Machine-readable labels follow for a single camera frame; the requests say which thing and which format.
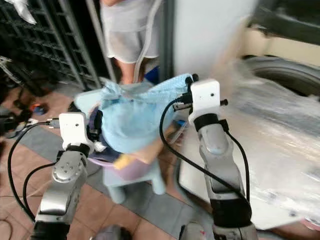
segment person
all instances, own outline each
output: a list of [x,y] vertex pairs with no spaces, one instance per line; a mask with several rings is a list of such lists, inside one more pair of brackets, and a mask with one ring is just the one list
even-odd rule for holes
[[[108,58],[121,69],[123,84],[132,84],[136,62],[146,39],[149,12],[155,0],[101,0],[100,18]],[[145,66],[158,53],[158,16],[154,19],[150,45],[139,69],[138,81],[144,79]]]

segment plastic wrap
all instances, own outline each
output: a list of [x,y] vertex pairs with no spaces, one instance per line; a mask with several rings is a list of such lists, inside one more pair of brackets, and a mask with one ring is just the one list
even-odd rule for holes
[[29,24],[37,23],[34,17],[31,15],[30,11],[28,10],[27,0],[5,0],[5,1],[14,5],[15,10],[23,20],[25,20]]
[[233,65],[222,112],[247,152],[251,196],[320,219],[320,102]]

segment wire rack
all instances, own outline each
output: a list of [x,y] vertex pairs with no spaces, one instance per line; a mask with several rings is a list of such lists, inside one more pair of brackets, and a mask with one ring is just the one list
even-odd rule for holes
[[0,1],[0,39],[10,52],[6,57],[33,63],[83,90],[101,88],[70,2],[29,0],[28,3],[35,25],[21,19],[12,4]]

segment blue towel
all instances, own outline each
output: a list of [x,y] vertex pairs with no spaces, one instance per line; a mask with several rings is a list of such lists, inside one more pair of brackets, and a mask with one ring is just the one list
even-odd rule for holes
[[[100,110],[102,135],[108,145],[121,153],[133,153],[159,136],[161,115],[167,104],[187,91],[183,74],[151,86],[148,82],[118,85],[106,82],[102,89]],[[168,128],[174,119],[170,108],[163,122]]]

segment plastic stool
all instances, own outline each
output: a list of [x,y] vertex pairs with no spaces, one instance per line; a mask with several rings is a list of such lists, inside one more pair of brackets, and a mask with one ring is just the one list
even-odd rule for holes
[[110,197],[116,204],[121,204],[126,200],[126,194],[123,189],[124,186],[134,183],[140,183],[145,181],[152,182],[153,192],[157,195],[162,195],[166,192],[166,185],[161,176],[161,171],[158,163],[158,159],[154,160],[150,166],[149,171],[142,177],[135,180],[123,180],[114,171],[104,168],[103,169],[103,184],[108,188]]

